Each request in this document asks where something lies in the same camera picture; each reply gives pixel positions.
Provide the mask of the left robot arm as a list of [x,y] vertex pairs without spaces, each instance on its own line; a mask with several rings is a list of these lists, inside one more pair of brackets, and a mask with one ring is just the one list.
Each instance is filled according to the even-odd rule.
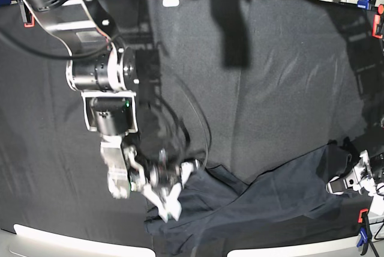
[[336,176],[326,185],[326,191],[333,195],[342,195],[350,191],[369,196],[383,197],[383,153],[370,157],[364,150],[359,162],[345,176]]

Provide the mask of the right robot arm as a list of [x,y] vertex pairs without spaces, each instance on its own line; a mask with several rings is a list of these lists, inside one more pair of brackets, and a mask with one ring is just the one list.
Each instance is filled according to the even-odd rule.
[[21,6],[67,48],[62,57],[66,80],[81,93],[87,129],[101,136],[111,195],[126,199],[139,192],[163,221],[178,220],[179,195],[200,164],[183,155],[171,157],[164,148],[151,160],[130,141],[139,132],[140,80],[134,52],[120,39],[111,15],[99,0],[21,0]]

